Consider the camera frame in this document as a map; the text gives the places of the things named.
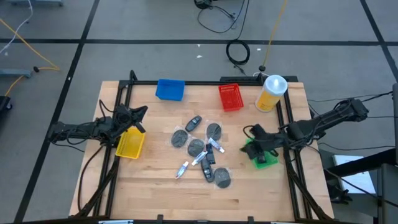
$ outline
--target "wooden tabletop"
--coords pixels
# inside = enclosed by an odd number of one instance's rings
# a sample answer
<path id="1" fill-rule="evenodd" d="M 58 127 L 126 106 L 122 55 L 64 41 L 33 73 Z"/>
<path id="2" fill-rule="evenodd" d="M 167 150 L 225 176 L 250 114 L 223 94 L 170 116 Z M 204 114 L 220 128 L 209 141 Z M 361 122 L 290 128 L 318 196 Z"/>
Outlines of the wooden tabletop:
<path id="1" fill-rule="evenodd" d="M 117 87 L 118 82 L 102 84 L 99 99 L 108 108 L 114 105 Z M 245 221 L 248 216 L 253 216 L 255 221 L 294 221 L 281 150 L 278 149 L 279 163 L 263 170 L 255 169 L 247 154 L 239 151 L 247 138 L 242 132 L 244 126 L 259 123 L 267 132 L 278 131 L 277 112 L 262 113 L 254 106 L 260 86 L 240 86 L 239 89 L 244 108 L 225 113 L 217 86 L 187 85 L 182 101 L 158 99 L 155 85 L 133 86 L 130 107 L 149 107 L 142 122 L 147 132 L 140 158 L 120 160 L 111 218 L 153 220 L 158 214 L 163 214 L 166 220 Z M 310 119 L 303 83 L 289 83 L 289 94 L 294 119 Z M 183 177 L 175 179 L 180 166 L 193 158 L 187 154 L 186 148 L 173 148 L 169 141 L 174 128 L 185 127 L 195 115 L 203 118 L 192 132 L 200 139 L 205 138 L 207 119 L 222 123 L 220 142 L 225 153 L 214 151 L 216 164 L 213 168 L 225 167 L 231 171 L 232 184 L 227 189 L 218 189 L 207 183 L 200 165 L 189 165 Z M 97 105 L 95 117 L 100 116 Z M 82 167 L 98 148 L 98 141 L 89 141 Z M 98 186 L 104 151 L 91 161 L 84 174 L 82 205 Z M 302 150 L 301 155 L 308 191 L 326 214 L 333 217 L 319 154 L 308 148 Z M 298 189 L 297 192 L 300 214 L 304 217 L 302 196 Z M 77 186 L 70 214 L 78 211 L 76 193 Z M 106 190 L 100 214 L 104 213 L 107 194 Z"/>

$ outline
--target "blue bin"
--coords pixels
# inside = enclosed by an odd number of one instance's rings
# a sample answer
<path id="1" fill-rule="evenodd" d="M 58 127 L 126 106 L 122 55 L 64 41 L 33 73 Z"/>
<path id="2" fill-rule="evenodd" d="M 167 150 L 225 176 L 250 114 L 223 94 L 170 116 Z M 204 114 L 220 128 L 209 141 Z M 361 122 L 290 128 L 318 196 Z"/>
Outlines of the blue bin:
<path id="1" fill-rule="evenodd" d="M 156 96 L 161 100 L 181 101 L 184 96 L 184 80 L 160 79 L 157 82 Z"/>

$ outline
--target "yellow bin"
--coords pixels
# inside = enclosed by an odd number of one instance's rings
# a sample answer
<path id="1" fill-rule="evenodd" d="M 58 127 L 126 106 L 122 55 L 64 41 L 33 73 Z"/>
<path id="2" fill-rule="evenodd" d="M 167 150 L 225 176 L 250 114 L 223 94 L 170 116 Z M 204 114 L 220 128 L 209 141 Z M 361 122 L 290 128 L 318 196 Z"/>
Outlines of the yellow bin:
<path id="1" fill-rule="evenodd" d="M 145 134 L 139 132 L 137 128 L 129 128 L 120 138 L 118 148 L 116 149 L 116 155 L 130 159 L 138 159 L 142 145 L 144 144 L 144 139 Z"/>

